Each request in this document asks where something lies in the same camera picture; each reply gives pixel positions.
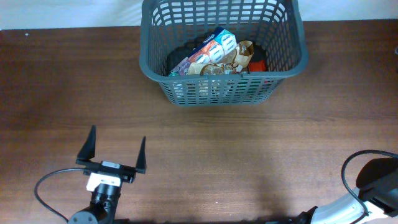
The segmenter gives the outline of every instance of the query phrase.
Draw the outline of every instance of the black cable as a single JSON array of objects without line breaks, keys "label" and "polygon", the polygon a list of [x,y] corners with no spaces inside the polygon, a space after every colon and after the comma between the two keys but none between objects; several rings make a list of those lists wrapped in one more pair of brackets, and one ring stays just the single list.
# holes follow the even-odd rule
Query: black cable
[{"label": "black cable", "polygon": [[348,193],[351,194],[355,198],[355,200],[357,200],[363,207],[363,214],[359,218],[357,218],[355,221],[353,221],[351,224],[355,224],[355,223],[361,221],[366,216],[369,216],[368,208],[366,207],[365,203],[363,203],[363,201],[361,199],[359,199],[359,197],[350,189],[350,187],[347,184],[346,176],[345,176],[345,170],[346,170],[348,163],[355,157],[363,155],[363,154],[379,154],[379,155],[389,156],[389,157],[398,159],[398,154],[394,154],[391,152],[385,152],[385,151],[380,151],[380,150],[363,150],[363,151],[355,152],[354,154],[350,155],[349,158],[347,158],[344,161],[343,166],[341,167],[341,179],[343,181],[344,187],[347,189]]},{"label": "black cable", "polygon": [[69,168],[69,169],[62,169],[62,170],[57,170],[57,171],[51,172],[51,173],[45,175],[44,177],[42,177],[42,178],[36,183],[36,186],[35,186],[35,189],[34,189],[34,193],[35,193],[36,199],[37,199],[46,209],[48,209],[48,210],[50,210],[51,212],[53,212],[54,214],[58,215],[59,217],[61,217],[61,218],[62,218],[65,222],[67,222],[67,223],[68,223],[69,220],[68,220],[66,217],[64,217],[61,213],[57,212],[54,208],[52,208],[52,207],[50,207],[49,205],[47,205],[47,204],[40,198],[40,196],[39,196],[38,193],[37,193],[37,189],[39,188],[39,185],[40,185],[45,179],[47,179],[47,178],[49,178],[49,177],[51,177],[51,176],[53,176],[53,175],[55,175],[55,174],[60,174],[60,173],[63,173],[63,172],[71,172],[71,171],[86,171],[86,169],[85,169],[85,168]]}]

